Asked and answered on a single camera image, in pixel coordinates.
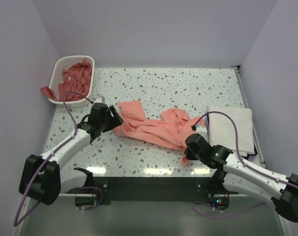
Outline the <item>salmon pink t shirt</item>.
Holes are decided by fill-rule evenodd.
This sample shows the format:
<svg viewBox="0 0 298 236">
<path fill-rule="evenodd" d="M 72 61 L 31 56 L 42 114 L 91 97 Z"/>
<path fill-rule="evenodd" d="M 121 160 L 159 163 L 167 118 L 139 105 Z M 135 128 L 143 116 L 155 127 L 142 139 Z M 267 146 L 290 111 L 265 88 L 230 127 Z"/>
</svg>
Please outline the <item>salmon pink t shirt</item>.
<svg viewBox="0 0 298 236">
<path fill-rule="evenodd" d="M 194 133 L 194 124 L 205 126 L 199 117 L 190 118 L 185 110 L 171 108 L 161 119 L 147 119 L 140 101 L 120 102 L 122 125 L 113 129 L 120 137 L 141 140 L 160 147 L 185 151 L 185 140 Z"/>
</svg>

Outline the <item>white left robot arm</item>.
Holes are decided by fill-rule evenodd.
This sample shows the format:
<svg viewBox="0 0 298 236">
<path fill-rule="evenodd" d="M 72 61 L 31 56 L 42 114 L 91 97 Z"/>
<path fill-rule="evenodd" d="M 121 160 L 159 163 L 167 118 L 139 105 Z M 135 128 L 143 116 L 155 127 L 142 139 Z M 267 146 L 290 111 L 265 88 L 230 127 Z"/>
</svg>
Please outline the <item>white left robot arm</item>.
<svg viewBox="0 0 298 236">
<path fill-rule="evenodd" d="M 122 125 L 123 119 L 114 106 L 94 103 L 75 130 L 53 149 L 30 155 L 24 165 L 19 192 L 45 205 L 51 205 L 61 193 L 60 171 L 79 151 L 102 133 Z"/>
</svg>

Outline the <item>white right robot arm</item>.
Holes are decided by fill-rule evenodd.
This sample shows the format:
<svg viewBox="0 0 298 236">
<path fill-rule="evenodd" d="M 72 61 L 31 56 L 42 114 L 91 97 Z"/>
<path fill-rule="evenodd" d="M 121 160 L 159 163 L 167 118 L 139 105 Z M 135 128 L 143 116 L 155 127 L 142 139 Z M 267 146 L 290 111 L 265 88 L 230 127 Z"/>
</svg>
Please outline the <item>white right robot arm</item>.
<svg viewBox="0 0 298 236">
<path fill-rule="evenodd" d="M 298 223 L 298 175 L 288 177 L 240 159 L 226 147 L 211 146 L 200 134 L 190 135 L 185 144 L 188 159 L 215 171 L 206 183 L 210 194 L 224 190 L 244 194 L 274 206 L 280 216 Z"/>
</svg>

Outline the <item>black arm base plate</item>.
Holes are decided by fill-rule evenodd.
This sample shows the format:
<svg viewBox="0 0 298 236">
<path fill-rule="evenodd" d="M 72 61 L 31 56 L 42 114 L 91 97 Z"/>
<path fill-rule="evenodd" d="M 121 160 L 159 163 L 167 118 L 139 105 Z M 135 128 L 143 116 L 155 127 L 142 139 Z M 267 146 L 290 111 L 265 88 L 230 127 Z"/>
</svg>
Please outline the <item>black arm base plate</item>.
<svg viewBox="0 0 298 236">
<path fill-rule="evenodd" d="M 84 187 L 73 188 L 67 195 L 75 196 L 78 207 L 92 207 L 101 202 L 195 202 L 201 201 L 225 210 L 230 205 L 230 192 L 219 186 L 209 188 L 209 177 L 89 177 Z"/>
</svg>

